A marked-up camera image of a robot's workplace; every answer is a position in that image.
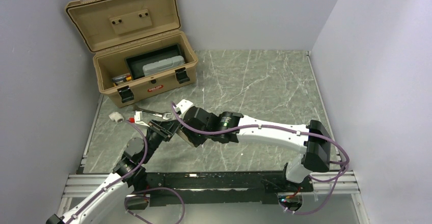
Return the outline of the white remote control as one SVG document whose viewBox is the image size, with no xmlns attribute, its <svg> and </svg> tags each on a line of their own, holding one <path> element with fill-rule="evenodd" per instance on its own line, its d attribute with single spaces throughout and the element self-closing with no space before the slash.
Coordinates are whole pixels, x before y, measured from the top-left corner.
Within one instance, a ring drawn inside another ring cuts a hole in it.
<svg viewBox="0 0 432 224">
<path fill-rule="evenodd" d="M 193 143 L 194 133 L 191 130 L 189 130 L 189 129 L 185 128 L 183 125 L 179 124 L 178 129 L 176 131 L 176 134 L 181 139 L 183 139 L 186 143 L 188 143 L 191 147 L 195 148 L 195 145 Z"/>
</svg>

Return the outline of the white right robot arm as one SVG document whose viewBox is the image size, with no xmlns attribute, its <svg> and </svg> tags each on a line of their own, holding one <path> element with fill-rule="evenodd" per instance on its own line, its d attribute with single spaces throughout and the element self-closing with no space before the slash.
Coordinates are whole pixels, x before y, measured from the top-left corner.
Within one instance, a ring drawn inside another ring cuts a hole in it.
<svg viewBox="0 0 432 224">
<path fill-rule="evenodd" d="M 287 191 L 295 190 L 311 173 L 330 170 L 330 136 L 319 121 L 287 125 L 229 111 L 215 115 L 196 106 L 179 106 L 175 116 L 181 119 L 182 131 L 195 147 L 210 139 L 221 144 L 261 143 L 295 151 L 296 158 L 281 176 L 281 185 Z"/>
</svg>

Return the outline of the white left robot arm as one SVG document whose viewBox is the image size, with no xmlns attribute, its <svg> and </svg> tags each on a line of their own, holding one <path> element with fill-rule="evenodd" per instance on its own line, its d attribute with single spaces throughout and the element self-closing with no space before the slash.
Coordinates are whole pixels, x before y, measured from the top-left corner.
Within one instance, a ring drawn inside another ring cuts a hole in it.
<svg viewBox="0 0 432 224">
<path fill-rule="evenodd" d="M 47 223 L 99 223 L 119 201 L 127 205 L 131 195 L 146 200 L 146 194 L 153 191 L 169 191 L 179 198 L 182 205 L 185 204 L 175 190 L 163 186 L 151 187 L 147 180 L 148 174 L 143 166 L 158 145 L 170 139 L 177 132 L 179 122 L 176 120 L 153 121 L 149 123 L 145 133 L 136 123 L 131 121 L 127 123 L 141 135 L 136 144 L 139 148 L 132 152 L 125 150 L 121 160 L 102 184 L 62 216 L 56 214 L 50 216 Z"/>
</svg>

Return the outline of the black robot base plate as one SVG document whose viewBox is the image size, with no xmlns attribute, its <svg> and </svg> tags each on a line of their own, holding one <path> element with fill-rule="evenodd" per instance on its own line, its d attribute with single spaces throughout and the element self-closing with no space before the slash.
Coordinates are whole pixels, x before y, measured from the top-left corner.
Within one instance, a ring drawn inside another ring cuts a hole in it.
<svg viewBox="0 0 432 224">
<path fill-rule="evenodd" d="M 277 204 L 277 197 L 314 190 L 306 177 L 301 183 L 285 178 L 284 171 L 147 173 L 151 187 L 163 186 L 178 192 L 185 204 L 248 203 Z M 147 194 L 151 207 L 180 204 L 169 191 Z"/>
</svg>

